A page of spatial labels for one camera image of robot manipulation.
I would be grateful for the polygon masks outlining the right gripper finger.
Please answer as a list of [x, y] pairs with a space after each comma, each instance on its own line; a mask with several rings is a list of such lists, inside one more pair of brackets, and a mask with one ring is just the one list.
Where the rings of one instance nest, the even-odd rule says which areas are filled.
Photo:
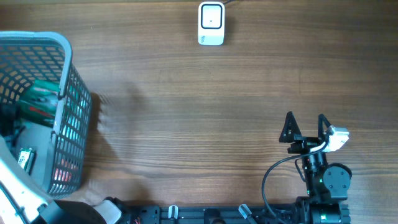
[[325, 138], [325, 130], [324, 127], [327, 129], [331, 126], [331, 123], [327, 120], [326, 116], [324, 114], [319, 114], [318, 115], [318, 137], [320, 139]]
[[292, 111], [286, 114], [284, 127], [279, 137], [279, 142], [282, 143], [293, 143], [299, 141], [302, 138], [302, 133], [298, 127], [295, 116]]

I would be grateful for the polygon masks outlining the green 3M glove package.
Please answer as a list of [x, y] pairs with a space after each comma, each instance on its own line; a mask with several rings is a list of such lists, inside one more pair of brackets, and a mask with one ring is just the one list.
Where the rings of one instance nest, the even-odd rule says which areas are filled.
[[35, 80], [19, 98], [21, 117], [52, 128], [58, 106], [59, 83]]

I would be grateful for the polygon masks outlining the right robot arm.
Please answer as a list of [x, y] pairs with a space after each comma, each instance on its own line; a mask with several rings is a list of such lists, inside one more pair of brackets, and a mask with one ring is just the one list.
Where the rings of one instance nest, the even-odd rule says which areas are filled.
[[305, 137], [293, 112], [288, 112], [279, 138], [289, 143], [289, 154], [302, 161], [302, 179], [307, 196], [297, 197], [292, 211], [294, 223], [351, 223], [348, 199], [352, 171], [341, 163], [328, 163], [326, 154], [335, 152], [349, 140], [346, 128], [336, 127], [323, 114], [318, 116], [318, 136]]

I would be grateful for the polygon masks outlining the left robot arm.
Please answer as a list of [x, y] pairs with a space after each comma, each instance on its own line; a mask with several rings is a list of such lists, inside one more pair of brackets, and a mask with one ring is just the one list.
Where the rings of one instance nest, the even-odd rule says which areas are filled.
[[1, 138], [1, 218], [4, 223], [115, 224], [122, 211], [110, 200], [95, 206], [55, 200], [30, 178]]

